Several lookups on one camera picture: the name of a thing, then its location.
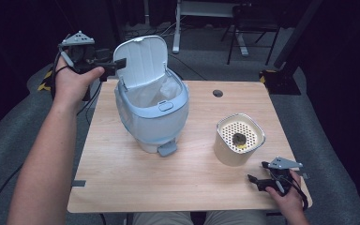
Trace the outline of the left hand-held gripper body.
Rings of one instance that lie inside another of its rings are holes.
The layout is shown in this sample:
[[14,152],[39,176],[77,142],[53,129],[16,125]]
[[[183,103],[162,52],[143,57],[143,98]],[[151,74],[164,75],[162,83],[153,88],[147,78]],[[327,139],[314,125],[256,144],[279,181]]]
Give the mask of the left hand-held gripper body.
[[67,65],[77,73],[85,73],[107,62],[107,50],[97,49],[95,40],[82,31],[67,35],[58,49]]

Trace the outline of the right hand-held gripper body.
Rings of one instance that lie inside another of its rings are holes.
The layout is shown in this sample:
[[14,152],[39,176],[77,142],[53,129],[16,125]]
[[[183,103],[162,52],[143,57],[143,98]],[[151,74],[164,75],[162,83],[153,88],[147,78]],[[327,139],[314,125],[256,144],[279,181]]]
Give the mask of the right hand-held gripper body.
[[271,187],[284,196],[293,185],[290,169],[302,168],[303,164],[283,157],[276,157],[271,162],[263,161],[262,166],[268,170],[270,179],[257,179],[258,190],[265,191],[267,187]]

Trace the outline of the beige container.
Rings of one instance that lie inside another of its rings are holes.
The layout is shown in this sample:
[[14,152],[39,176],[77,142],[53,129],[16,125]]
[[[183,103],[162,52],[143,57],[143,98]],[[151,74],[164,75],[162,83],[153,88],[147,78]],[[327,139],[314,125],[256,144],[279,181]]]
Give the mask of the beige container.
[[220,137],[218,136],[218,132],[216,133],[214,153],[217,159],[224,165],[232,167],[242,166],[247,162],[247,160],[256,150],[252,151],[251,153],[245,154],[234,153],[231,149],[224,145],[224,141],[220,139]]

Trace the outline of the light blue pedal trash can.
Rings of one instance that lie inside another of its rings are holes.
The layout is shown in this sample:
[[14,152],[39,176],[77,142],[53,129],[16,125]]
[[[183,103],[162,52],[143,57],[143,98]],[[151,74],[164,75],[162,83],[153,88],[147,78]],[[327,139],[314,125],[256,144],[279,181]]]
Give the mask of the light blue pedal trash can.
[[136,37],[120,44],[113,58],[127,61],[116,71],[114,89],[125,129],[143,151],[171,155],[188,119],[189,93],[168,68],[166,41],[159,36]]

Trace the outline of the person's right hand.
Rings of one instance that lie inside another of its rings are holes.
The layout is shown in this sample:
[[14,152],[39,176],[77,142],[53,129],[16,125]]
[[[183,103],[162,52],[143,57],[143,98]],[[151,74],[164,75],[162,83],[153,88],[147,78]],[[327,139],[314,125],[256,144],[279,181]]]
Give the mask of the person's right hand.
[[265,190],[274,199],[284,217],[285,215],[304,213],[302,197],[294,187],[285,196],[280,196],[272,187],[267,187]]

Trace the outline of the person's left hand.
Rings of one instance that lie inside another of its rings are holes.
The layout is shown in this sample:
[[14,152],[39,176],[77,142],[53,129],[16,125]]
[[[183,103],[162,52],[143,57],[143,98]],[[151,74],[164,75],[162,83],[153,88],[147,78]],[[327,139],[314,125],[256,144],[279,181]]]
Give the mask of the person's left hand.
[[77,109],[86,94],[88,86],[104,72],[103,67],[96,67],[84,74],[72,71],[63,57],[56,67],[55,95],[52,105],[60,109]]

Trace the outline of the yellow black hazard tape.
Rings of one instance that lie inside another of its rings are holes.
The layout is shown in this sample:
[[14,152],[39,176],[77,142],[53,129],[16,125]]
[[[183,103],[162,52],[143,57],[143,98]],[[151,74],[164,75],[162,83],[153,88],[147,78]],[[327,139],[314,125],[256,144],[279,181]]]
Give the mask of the yellow black hazard tape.
[[40,85],[38,86],[37,90],[38,91],[42,91],[42,90],[51,91],[52,86],[53,86],[53,71],[49,70],[45,74],[45,76],[44,76],[42,82],[40,83]]

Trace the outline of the dark food residue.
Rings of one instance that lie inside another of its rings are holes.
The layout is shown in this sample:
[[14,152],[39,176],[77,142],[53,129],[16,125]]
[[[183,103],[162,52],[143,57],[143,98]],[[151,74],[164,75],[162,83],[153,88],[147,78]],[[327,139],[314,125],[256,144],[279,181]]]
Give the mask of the dark food residue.
[[234,133],[232,135],[232,144],[240,149],[247,147],[247,136],[242,133]]

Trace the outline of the perforated cream strainer insert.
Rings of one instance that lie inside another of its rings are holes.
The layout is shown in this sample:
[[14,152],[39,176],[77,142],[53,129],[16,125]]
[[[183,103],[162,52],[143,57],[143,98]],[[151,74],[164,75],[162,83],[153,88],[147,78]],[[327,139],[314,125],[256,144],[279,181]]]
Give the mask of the perforated cream strainer insert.
[[[246,148],[240,149],[233,145],[234,133],[242,133],[247,136]],[[217,123],[217,134],[224,141],[224,145],[237,154],[251,153],[265,142],[265,134],[261,127],[244,113],[236,113],[221,119]]]

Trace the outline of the white plastic bin liner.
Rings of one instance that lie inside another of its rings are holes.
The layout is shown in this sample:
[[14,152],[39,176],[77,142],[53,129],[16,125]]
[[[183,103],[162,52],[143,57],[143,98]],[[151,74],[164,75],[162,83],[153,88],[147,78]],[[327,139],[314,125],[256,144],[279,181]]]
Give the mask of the white plastic bin liner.
[[187,121],[188,88],[176,75],[135,87],[120,82],[114,93],[124,127],[141,143],[171,141]]

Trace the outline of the person's legs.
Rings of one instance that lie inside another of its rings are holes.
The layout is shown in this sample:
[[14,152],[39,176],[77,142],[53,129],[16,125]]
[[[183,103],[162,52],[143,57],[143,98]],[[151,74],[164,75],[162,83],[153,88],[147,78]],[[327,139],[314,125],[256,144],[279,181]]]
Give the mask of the person's legs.
[[[203,225],[266,225],[260,210],[208,211]],[[195,225],[190,212],[135,213],[132,225]]]

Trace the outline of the black metal stand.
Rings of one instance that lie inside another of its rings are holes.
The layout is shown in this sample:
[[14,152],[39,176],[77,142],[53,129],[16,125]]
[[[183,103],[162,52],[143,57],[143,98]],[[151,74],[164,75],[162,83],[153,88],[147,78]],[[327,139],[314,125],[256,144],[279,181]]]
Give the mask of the black metal stand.
[[265,85],[267,92],[271,95],[300,95],[301,92],[293,77],[302,59],[300,44],[303,33],[308,28],[316,11],[323,0],[312,0],[300,22],[296,25],[292,35],[286,42],[274,63],[276,71],[262,70],[259,74],[260,82]]

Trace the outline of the black chair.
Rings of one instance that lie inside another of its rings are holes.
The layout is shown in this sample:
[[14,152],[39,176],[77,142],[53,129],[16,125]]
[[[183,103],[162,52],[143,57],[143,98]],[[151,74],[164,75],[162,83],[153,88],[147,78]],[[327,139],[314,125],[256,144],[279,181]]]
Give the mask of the black chair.
[[[232,8],[232,21],[226,28],[221,40],[231,33],[231,45],[228,53],[227,64],[230,64],[233,48],[267,48],[269,53],[267,55],[265,64],[268,65],[274,47],[276,45],[278,34],[280,30],[279,19],[276,18],[273,10],[265,6],[263,3],[244,2],[235,5]],[[269,45],[258,45],[258,42],[267,33],[273,33],[274,37]],[[244,41],[239,42],[244,34],[259,34],[260,36],[253,44],[246,44]]]

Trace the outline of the white desk frame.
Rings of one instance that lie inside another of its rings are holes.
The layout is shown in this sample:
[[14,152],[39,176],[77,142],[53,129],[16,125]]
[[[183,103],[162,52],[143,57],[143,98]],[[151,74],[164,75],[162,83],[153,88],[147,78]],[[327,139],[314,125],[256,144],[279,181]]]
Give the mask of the white desk frame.
[[233,15],[232,8],[234,6],[235,3],[176,0],[175,31],[172,43],[172,52],[180,52],[180,23],[183,16],[231,18]]

